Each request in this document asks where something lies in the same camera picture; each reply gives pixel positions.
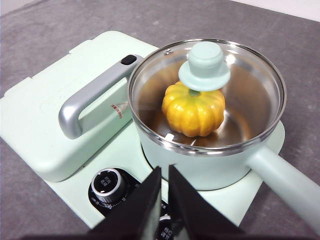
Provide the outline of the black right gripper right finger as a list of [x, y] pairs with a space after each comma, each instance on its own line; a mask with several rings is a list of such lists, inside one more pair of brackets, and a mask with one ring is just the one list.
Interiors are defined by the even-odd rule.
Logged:
[[168, 203], [175, 240], [244, 240], [246, 234], [212, 207], [182, 174], [168, 168]]

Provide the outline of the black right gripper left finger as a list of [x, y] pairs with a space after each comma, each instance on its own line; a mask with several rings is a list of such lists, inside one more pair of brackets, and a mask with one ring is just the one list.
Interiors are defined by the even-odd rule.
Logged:
[[96, 240], [154, 240], [161, 215], [161, 169], [143, 182], [120, 168], [96, 173], [88, 195], [105, 218], [89, 231]]

